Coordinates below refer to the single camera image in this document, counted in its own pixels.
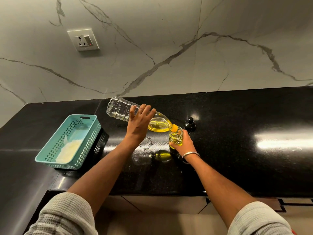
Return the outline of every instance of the plastic basket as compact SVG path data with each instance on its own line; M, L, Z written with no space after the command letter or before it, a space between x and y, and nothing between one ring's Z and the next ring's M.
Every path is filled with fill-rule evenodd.
M35 161L54 168L79 169L100 129L101 125L96 115L69 115L38 153ZM83 141L70 162L58 163L55 159L64 146L65 136L69 141L74 139L82 139Z

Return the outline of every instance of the black granite countertop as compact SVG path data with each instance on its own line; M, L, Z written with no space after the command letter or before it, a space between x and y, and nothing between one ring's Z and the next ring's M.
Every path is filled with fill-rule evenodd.
M202 159L253 196L313 197L313 88L127 99L152 105L179 126L194 117L197 129L190 136ZM127 123L106 114L108 102L109 99L27 104L0 129L0 189L5 191L1 200L8 201L1 209L1 217L10 220L10 216L20 216L17 201L27 201L23 208L31 214L40 200L30 198L41 197L46 189L68 189L114 149L123 139ZM101 153L95 157L91 152L78 172L35 163L39 150L70 114L98 116L103 128L98 145ZM192 167L170 153L168 134L148 131L147 137L150 139L129 159L111 194L204 196ZM6 234L10 234L14 227L7 221L2 223Z

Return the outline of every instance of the silver bangle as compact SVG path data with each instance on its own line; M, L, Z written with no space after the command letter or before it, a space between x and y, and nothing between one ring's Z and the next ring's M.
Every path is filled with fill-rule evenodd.
M188 153L185 153L184 155L182 155L182 158L184 158L184 156L189 155L189 154L197 154L200 157L200 154L198 154L197 152L188 152Z

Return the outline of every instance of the wall socket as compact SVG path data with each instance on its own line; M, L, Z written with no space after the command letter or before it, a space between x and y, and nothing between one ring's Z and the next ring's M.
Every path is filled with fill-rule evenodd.
M92 29L67 31L77 51L99 49Z

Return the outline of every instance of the white cloth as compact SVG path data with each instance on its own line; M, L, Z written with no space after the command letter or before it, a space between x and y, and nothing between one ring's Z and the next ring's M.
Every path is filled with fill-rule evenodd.
M98 235L89 203L73 193L60 193L41 210L25 235ZM231 223L228 235L291 235L283 217L262 202L242 208Z

